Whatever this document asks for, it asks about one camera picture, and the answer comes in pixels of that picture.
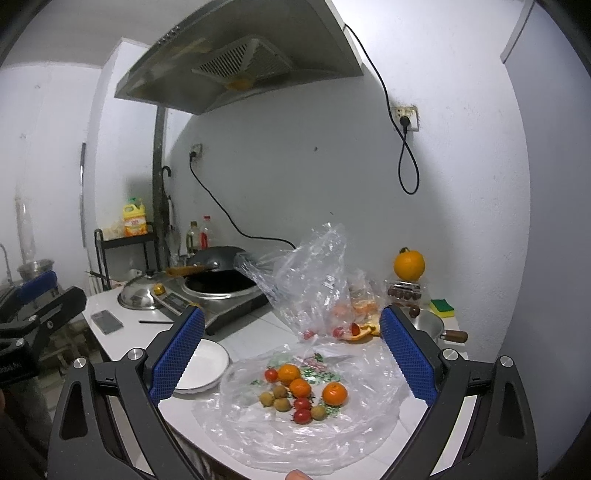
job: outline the range hood filter grill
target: range hood filter grill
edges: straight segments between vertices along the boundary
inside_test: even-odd
[[[293,69],[287,57],[261,37],[241,38],[218,49],[212,56],[191,71],[223,85],[236,79],[267,79]]]

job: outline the faucet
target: faucet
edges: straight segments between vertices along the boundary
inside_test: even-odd
[[[8,254],[6,253],[6,248],[4,245],[0,244],[0,248],[4,251],[4,261],[6,262],[6,275],[8,277],[8,283],[11,287],[14,286],[14,282],[12,281],[12,274],[10,273],[10,265],[8,264]]]

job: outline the black cable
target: black cable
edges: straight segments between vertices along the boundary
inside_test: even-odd
[[[199,178],[197,177],[197,175],[195,175],[195,172],[193,171],[193,159],[197,156],[197,154],[195,152],[191,152],[189,154],[189,170],[191,170],[191,173],[193,174],[193,177],[195,177],[195,180],[197,180],[199,182],[199,184],[203,187],[203,190],[205,190],[209,196],[213,199],[214,202],[217,203],[217,206],[220,207],[222,209],[222,211],[226,214],[226,216],[228,217],[228,220],[230,220],[230,223],[232,224],[232,226],[236,229],[236,231],[241,234],[242,236],[246,237],[246,238],[251,238],[253,240],[273,240],[275,242],[283,242],[287,245],[289,245],[290,247],[292,247],[293,249],[296,248],[296,246],[294,244],[292,244],[289,240],[283,240],[282,238],[275,238],[272,236],[253,236],[253,235],[247,235],[245,234],[242,230],[240,230],[238,228],[238,225],[236,225],[234,223],[234,220],[232,220],[232,217],[230,216],[230,214],[228,213],[228,211],[222,206],[221,203],[219,203],[217,201],[217,198],[215,198],[213,196],[213,193],[203,184],[203,182],[201,180],[199,180]]]
[[[406,193],[407,195],[414,195],[417,192],[417,190],[418,190],[418,184],[419,184],[419,182],[421,180],[421,176],[420,176],[420,174],[418,172],[418,165],[417,165],[417,161],[414,159],[413,151],[410,149],[410,147],[408,146],[408,144],[406,142],[406,133],[407,132],[405,131],[404,134],[402,134],[402,132],[398,128],[398,125],[396,125],[396,122],[394,121],[394,116],[392,115],[392,110],[390,108],[390,97],[388,95],[388,89],[386,88],[386,84],[384,83],[384,79],[379,74],[379,70],[376,68],[376,66],[372,62],[372,59],[368,55],[367,50],[365,50],[365,47],[361,43],[361,40],[357,36],[357,33],[355,33],[353,31],[353,29],[350,26],[348,26],[347,24],[345,24],[345,26],[343,27],[343,30],[345,30],[345,28],[349,29],[349,31],[353,34],[353,36],[357,40],[357,43],[359,43],[359,46],[361,47],[361,50],[363,50],[363,53],[365,54],[365,56],[369,60],[370,65],[372,66],[372,68],[374,69],[374,72],[378,76],[379,82],[382,84],[382,88],[384,89],[384,95],[386,96],[386,107],[388,108],[388,116],[390,117],[390,122],[392,122],[392,125],[396,129],[396,132],[398,133],[398,136],[402,139],[402,151],[400,153],[400,159],[398,160],[398,181],[400,182],[400,186],[404,190],[404,193]],[[404,149],[405,148],[407,149],[408,154],[410,155],[410,158],[413,161],[414,170],[417,172],[417,185],[415,186],[414,190],[411,191],[411,192],[406,189],[406,187],[404,186],[404,183],[402,182],[402,177],[400,176],[400,166],[401,166],[401,163],[402,163],[402,156],[404,155]]]

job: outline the sponge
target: sponge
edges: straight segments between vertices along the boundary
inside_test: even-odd
[[[456,314],[453,307],[445,300],[431,300],[429,306],[433,313],[441,319],[453,317]]]

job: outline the wall socket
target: wall socket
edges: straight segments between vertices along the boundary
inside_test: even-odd
[[[199,160],[203,156],[203,144],[198,143],[191,145],[191,153],[195,152],[195,160]]]
[[[410,120],[410,126],[408,129],[411,132],[418,132],[418,109],[416,106],[397,106],[394,107],[394,118],[396,120],[396,124],[400,127],[400,118],[403,116],[407,116]]]

